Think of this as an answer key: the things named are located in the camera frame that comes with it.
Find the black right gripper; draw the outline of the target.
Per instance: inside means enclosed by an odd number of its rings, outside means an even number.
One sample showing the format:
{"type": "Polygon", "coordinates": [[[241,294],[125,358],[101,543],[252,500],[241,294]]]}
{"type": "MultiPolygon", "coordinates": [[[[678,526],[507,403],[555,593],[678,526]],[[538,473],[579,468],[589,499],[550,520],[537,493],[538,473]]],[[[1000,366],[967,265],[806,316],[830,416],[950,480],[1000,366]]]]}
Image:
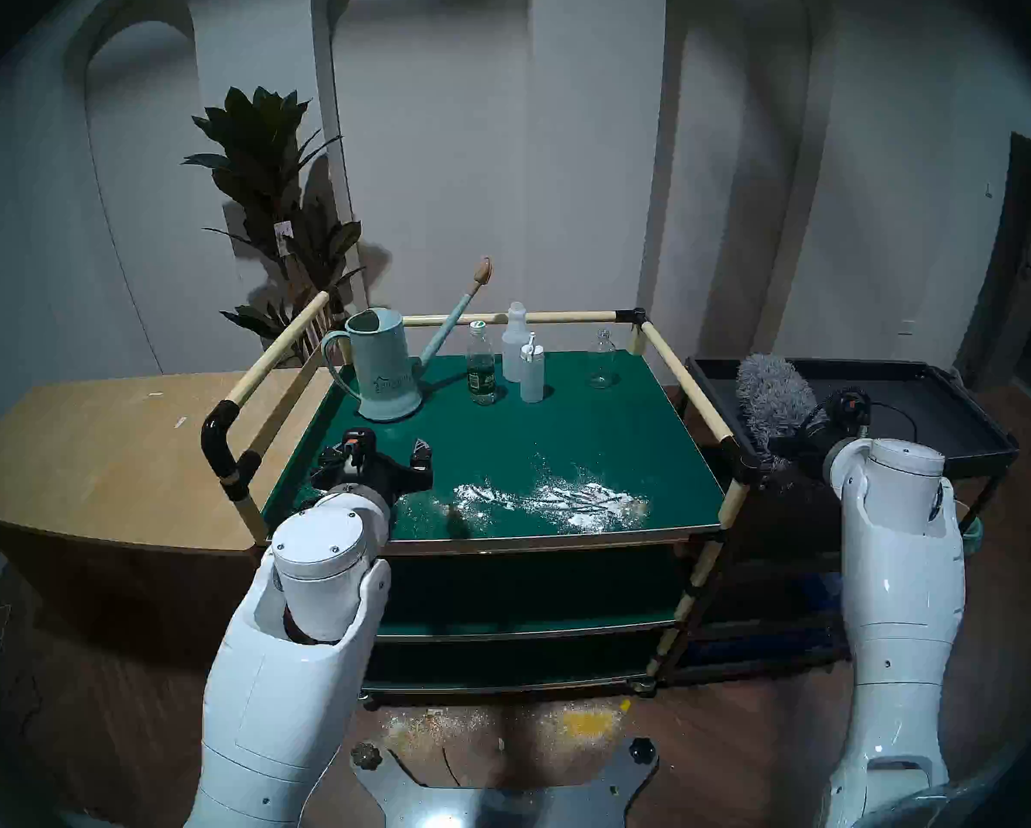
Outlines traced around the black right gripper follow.
{"type": "Polygon", "coordinates": [[[795,434],[770,436],[768,453],[795,461],[808,477],[824,477],[833,448],[864,437],[871,422],[871,398],[862,389],[833,391],[799,424],[795,434]]]}

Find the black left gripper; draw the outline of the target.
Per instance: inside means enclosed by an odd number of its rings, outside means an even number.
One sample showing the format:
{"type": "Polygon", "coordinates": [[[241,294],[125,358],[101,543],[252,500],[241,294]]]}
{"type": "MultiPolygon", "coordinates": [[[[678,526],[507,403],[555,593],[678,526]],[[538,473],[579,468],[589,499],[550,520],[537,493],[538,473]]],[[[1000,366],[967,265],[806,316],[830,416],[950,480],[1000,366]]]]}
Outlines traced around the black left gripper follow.
{"type": "Polygon", "coordinates": [[[340,445],[321,449],[312,468],[312,481],[332,479],[337,472],[339,485],[364,486],[377,492],[385,501],[397,501],[413,491],[413,474],[415,490],[430,490],[434,485],[432,448],[417,438],[408,468],[377,449],[374,430],[344,430],[340,445]]]}

